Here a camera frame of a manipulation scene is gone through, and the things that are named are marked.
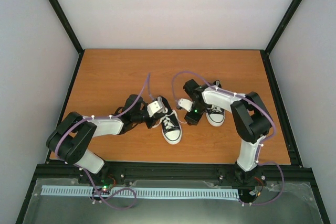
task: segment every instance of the black sneaker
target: black sneaker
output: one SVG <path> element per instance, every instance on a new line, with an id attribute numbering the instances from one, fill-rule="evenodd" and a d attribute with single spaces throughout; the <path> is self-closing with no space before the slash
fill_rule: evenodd
<path id="1" fill-rule="evenodd" d="M 158 123 L 158 125 L 161 124 L 162 135 L 169 144 L 178 144 L 182 137 L 182 129 L 177 119 L 176 111 L 172 110 L 166 98 L 158 97 L 157 99 L 161 100 L 165 106 L 164 113 L 166 115 L 160 118 Z"/>
<path id="2" fill-rule="evenodd" d="M 219 80 L 215 81 L 213 85 L 222 88 Z M 209 124 L 211 124 L 212 126 L 219 127 L 224 123 L 225 110 L 218 106 L 212 105 L 211 108 L 208 108 L 206 110 L 205 114 Z"/>

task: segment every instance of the black metal frame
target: black metal frame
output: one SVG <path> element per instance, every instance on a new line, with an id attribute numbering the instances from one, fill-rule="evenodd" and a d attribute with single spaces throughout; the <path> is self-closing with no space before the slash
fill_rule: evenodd
<path id="1" fill-rule="evenodd" d="M 64 101 L 64 105 L 62 107 L 62 111 L 58 120 L 59 124 L 63 118 L 64 111 L 67 106 L 69 96 L 71 94 L 71 90 L 75 82 L 77 72 L 81 64 L 81 60 L 84 55 L 84 50 L 82 49 L 58 1 L 57 0 L 49 0 L 49 1 L 79 54 L 78 61 L 67 92 L 67 96 Z M 290 22 L 290 19 L 294 15 L 301 1 L 302 0 L 292 0 L 283 19 L 281 20 L 278 28 L 276 29 L 274 35 L 272 36 L 267 48 L 265 50 L 260 50 L 260 54 L 264 63 L 265 72 L 268 78 L 274 103 L 277 109 L 281 129 L 283 132 L 283 136 L 285 138 L 286 147 L 291 161 L 290 166 L 281 166 L 281 169 L 284 172 L 285 180 L 292 182 L 309 182 L 312 187 L 312 191 L 314 193 L 315 200 L 320 210 L 323 222 L 330 223 L 318 186 L 316 184 L 316 180 L 314 178 L 314 174 L 311 168 L 303 168 L 300 154 L 295 142 L 293 132 L 291 130 L 285 106 L 282 101 L 279 87 L 269 59 L 269 56 L 275 44 L 279 40 L 285 27 Z M 76 169 L 73 166 L 66 165 L 61 161 L 50 160 L 49 157 L 50 153 L 48 153 L 45 164 L 37 165 L 16 223 L 22 223 L 24 220 L 24 216 L 28 208 L 30 198 L 32 196 L 36 179 L 80 178 L 82 182 L 86 182 L 86 177 L 85 176 L 81 177 L 80 176 L 81 172 L 78 169 Z M 128 162 L 109 162 L 109 164 L 113 167 L 113 174 L 117 180 L 117 183 L 119 184 L 128 183 L 137 179 L 168 179 L 168 180 L 205 180 L 219 185 L 232 186 L 232 184 L 226 181 L 225 178 L 221 179 L 220 175 L 232 169 L 233 165 L 161 164 L 161 163 L 128 163 Z M 281 180 L 279 170 L 277 169 L 276 166 L 263 166 L 262 171 L 266 176 L 267 180 L 269 181 Z"/>

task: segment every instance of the orange wooden surface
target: orange wooden surface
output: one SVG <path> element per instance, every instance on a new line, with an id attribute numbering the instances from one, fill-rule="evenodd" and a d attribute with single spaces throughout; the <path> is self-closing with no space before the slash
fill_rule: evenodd
<path id="1" fill-rule="evenodd" d="M 278 134 L 262 148 L 260 161 L 290 164 L 259 51 L 87 49 L 65 116 L 71 111 L 96 116 L 113 113 L 130 94 L 139 93 L 148 72 L 153 95 L 166 97 L 175 108 L 171 80 L 181 70 L 197 72 L 208 81 L 219 79 L 227 90 L 257 92 L 278 127 Z M 190 74 L 176 79 L 178 98 L 188 98 L 182 86 L 191 78 L 201 82 Z M 147 90 L 142 97 L 150 102 Z M 185 111 L 177 113 L 184 121 Z M 177 145 L 165 141 L 161 127 L 147 129 L 141 124 L 125 135 L 95 137 L 89 149 L 108 161 L 232 164 L 239 155 L 240 137 L 227 112 L 221 127 L 211 126 L 205 116 L 198 126 L 182 124 Z"/>

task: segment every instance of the shoelace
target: shoelace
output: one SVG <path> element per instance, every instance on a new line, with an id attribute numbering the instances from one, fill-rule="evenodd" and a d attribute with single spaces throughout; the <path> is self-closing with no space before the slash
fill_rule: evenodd
<path id="1" fill-rule="evenodd" d="M 163 113 L 168 113 L 168 109 L 165 108 Z M 154 125 L 152 128 L 156 128 L 156 127 L 158 127 L 162 122 L 163 122 L 164 127 L 165 127 L 166 130 L 170 130 L 171 128 L 175 127 L 175 125 L 172 123 L 172 121 L 170 121 L 170 118 L 168 117 L 168 116 L 171 116 L 172 114 L 175 114 L 177 120 L 178 120 L 180 123 L 186 123 L 186 122 L 181 122 L 181 121 L 179 120 L 179 117 L 177 116 L 177 112 L 176 112 L 175 110 L 173 110 L 172 113 L 167 114 L 167 115 L 165 115 L 164 117 L 160 118 L 159 123 L 158 123 L 157 125 Z"/>
<path id="2" fill-rule="evenodd" d="M 212 105 L 211 109 L 208 109 L 208 112 L 218 112 L 218 113 L 223 113 L 222 109 L 218 106 Z"/>

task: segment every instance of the white wall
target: white wall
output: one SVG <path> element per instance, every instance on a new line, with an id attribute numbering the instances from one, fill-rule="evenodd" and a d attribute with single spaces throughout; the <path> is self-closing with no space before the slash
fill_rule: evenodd
<path id="1" fill-rule="evenodd" d="M 59 0 L 85 48 L 264 49 L 291 0 Z"/>
<path id="2" fill-rule="evenodd" d="M 336 223 L 336 0 L 303 0 L 271 62 L 306 167 Z"/>
<path id="3" fill-rule="evenodd" d="M 0 0 L 0 223 L 47 154 L 77 53 L 47 0 Z"/>

